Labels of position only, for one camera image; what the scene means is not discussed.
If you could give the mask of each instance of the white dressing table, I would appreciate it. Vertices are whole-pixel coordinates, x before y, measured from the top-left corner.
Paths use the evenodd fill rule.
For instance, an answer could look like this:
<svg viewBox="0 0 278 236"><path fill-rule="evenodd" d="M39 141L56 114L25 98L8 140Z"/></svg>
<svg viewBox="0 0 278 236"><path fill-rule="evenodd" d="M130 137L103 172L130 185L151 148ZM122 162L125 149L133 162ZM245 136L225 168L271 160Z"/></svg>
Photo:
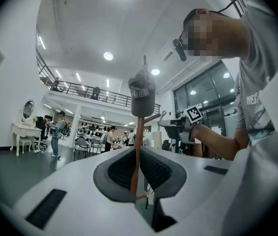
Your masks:
<svg viewBox="0 0 278 236"><path fill-rule="evenodd" d="M19 140L20 137L30 137L31 138L31 145L35 153L37 151L34 149L34 137L38 137L38 151L40 151L40 143L41 143L41 129L32 127L28 123L12 123L12 132L11 132L11 148L10 151L13 150L13 138L14 138L14 133L17 135L16 138L16 147L17 147L17 153L16 156L19 156Z"/></svg>

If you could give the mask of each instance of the white stool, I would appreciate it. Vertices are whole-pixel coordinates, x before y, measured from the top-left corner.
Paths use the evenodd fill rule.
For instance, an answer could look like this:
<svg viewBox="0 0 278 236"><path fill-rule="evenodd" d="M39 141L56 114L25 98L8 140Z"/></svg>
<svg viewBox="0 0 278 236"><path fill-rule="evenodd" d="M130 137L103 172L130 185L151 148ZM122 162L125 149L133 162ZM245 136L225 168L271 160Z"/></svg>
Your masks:
<svg viewBox="0 0 278 236"><path fill-rule="evenodd" d="M31 145L32 145L31 139L20 137L19 141L22 143L22 154L24 154L25 143L29 143L29 152L30 152L30 148L31 148Z"/></svg>

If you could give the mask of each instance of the ear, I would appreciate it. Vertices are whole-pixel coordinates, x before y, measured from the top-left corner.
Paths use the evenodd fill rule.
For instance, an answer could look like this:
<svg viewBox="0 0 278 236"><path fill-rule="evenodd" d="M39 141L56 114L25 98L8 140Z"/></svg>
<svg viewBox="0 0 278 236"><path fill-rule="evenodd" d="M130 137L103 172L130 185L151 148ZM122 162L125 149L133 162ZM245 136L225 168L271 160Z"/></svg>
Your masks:
<svg viewBox="0 0 278 236"><path fill-rule="evenodd" d="M201 15L201 14L210 14L210 11L207 9L198 9L196 10L196 15Z"/></svg>

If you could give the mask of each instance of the pillar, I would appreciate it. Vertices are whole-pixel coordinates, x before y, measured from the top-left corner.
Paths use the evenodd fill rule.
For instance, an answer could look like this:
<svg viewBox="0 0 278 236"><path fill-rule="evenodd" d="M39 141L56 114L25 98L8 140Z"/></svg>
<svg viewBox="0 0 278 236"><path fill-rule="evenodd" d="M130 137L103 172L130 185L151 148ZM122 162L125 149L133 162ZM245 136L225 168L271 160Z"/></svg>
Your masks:
<svg viewBox="0 0 278 236"><path fill-rule="evenodd" d="M75 138L77 135L79 120L80 120L81 105L77 105L74 120L72 121L71 131L69 136L69 147L73 148L75 146Z"/></svg>

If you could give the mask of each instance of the round ceiling light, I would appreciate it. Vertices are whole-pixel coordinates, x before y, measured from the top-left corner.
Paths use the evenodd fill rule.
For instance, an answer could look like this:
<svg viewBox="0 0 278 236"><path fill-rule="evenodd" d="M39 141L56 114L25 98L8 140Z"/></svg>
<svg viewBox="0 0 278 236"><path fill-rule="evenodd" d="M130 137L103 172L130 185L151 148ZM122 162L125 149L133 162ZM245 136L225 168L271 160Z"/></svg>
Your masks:
<svg viewBox="0 0 278 236"><path fill-rule="evenodd" d="M229 77L229 73L224 73L223 78L227 79Z"/></svg>
<svg viewBox="0 0 278 236"><path fill-rule="evenodd" d="M107 60L112 60L113 59L113 54L109 53L109 52L106 52L104 53L104 58L107 59Z"/></svg>
<svg viewBox="0 0 278 236"><path fill-rule="evenodd" d="M159 75L160 74L160 70L159 69L153 69L151 71L152 75Z"/></svg>

